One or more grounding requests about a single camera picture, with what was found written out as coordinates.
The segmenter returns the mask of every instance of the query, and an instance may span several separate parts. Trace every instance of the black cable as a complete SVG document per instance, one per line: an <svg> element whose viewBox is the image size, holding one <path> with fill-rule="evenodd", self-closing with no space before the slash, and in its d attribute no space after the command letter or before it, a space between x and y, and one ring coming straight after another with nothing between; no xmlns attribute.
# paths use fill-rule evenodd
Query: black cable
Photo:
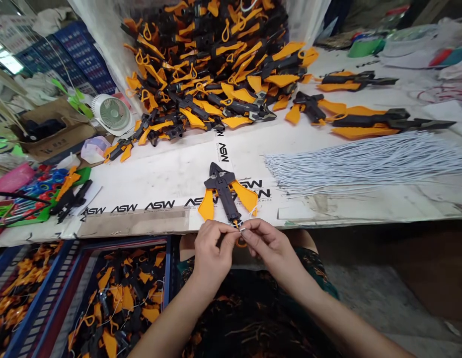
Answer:
<svg viewBox="0 0 462 358"><path fill-rule="evenodd" d="M46 204L46 206L43 206L43 207L40 207L38 209L35 209L33 210L32 212L26 214L26 215L23 215L22 217L19 217L17 218L16 220L14 221L11 221L11 222L8 222L7 224L1 224L0 225L0 229L4 228L4 227L7 227L9 225L12 225L12 224L15 224L16 222L18 221L21 221L21 220L24 220L25 218L28 218L29 216L41 211L42 209L44 209L45 207L51 205L51 202L50 201L47 201L47 200L43 200L43 199L39 199L39 198L36 198L36 197L33 197L33 196L28 196L28 195L23 195L23 194L18 194L18 193L10 193L10 192L5 192L5 191L0 191L0 196L10 196L10 197L15 197L15 198L20 198L20 199L26 199L26 200L32 200L32 201L37 201L37 202L41 202L41 203L44 203Z"/></svg>

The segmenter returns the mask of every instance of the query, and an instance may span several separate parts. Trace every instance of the white fan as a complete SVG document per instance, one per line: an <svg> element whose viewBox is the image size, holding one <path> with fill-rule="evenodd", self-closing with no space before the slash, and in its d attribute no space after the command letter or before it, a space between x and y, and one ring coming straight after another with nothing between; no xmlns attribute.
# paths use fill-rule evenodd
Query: white fan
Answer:
<svg viewBox="0 0 462 358"><path fill-rule="evenodd" d="M135 126L125 103L108 94L99 94L93 99L92 112L98 122L116 137Z"/></svg>

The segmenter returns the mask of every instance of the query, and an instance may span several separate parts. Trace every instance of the pink plastic container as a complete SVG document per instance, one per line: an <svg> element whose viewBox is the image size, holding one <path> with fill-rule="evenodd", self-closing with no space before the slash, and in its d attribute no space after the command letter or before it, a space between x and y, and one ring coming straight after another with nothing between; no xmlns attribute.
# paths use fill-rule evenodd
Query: pink plastic container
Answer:
<svg viewBox="0 0 462 358"><path fill-rule="evenodd" d="M0 178L0 191L15 192L34 178L34 170L28 163L21 164Z"/></svg>

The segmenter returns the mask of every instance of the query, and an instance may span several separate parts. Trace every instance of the work table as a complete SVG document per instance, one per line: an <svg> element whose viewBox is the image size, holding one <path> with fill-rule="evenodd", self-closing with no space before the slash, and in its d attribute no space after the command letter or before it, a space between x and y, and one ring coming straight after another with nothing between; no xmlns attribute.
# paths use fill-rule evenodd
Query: work table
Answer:
<svg viewBox="0 0 462 358"><path fill-rule="evenodd" d="M350 59L343 51L319 52L320 57L309 67L309 73L316 77L342 70L375 70L378 77L400 78L396 85L385 88L325 93L327 100L377 110L404 107L413 117L428 118L421 109L425 103L408 94L437 84L432 71L384 67L371 63L378 58ZM313 83L300 84L299 90L319 93ZM276 112L277 118L271 122L227 128L224 132L193 129L182 139L160 141L155 148L149 143L135 145L126 162L116 160L92 169L90 178L102 189L85 217L71 217L62 224L56 224L52 217L45 223L6 229L0 235L0 246L20 245L26 240L197 231L203 223L197 209L211 162L234 172L241 184L256 190L257 217L280 229L462 219L462 176L439 177L425 184L382 186L361 194L287 199L267 170L263 155L315 151L348 143L331 134L329 125L311 126L304 114L297 126L291 125L284 120L291 105ZM462 137L451 130L439 131L438 135L462 145ZM247 219L247 210L236 204L242 219ZM219 201L215 219L226 222Z"/></svg>

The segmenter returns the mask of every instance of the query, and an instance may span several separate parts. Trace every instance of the hand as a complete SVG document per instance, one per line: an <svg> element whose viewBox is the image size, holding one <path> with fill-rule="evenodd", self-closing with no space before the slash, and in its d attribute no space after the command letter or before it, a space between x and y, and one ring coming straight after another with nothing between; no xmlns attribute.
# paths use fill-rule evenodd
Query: hand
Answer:
<svg viewBox="0 0 462 358"><path fill-rule="evenodd" d="M253 257L261 256L271 275L277 283L294 299L303 295L302 287L312 290L320 287L302 266L289 239L262 219L247 220L241 226L242 237L246 241Z"/></svg>
<svg viewBox="0 0 462 358"><path fill-rule="evenodd" d="M221 234L226 235L218 248L216 243ZM206 220L201 225L195 240L195 267L190 280L204 293L212 295L211 298L231 269L232 249L240 236L237 228L219 221Z"/></svg>

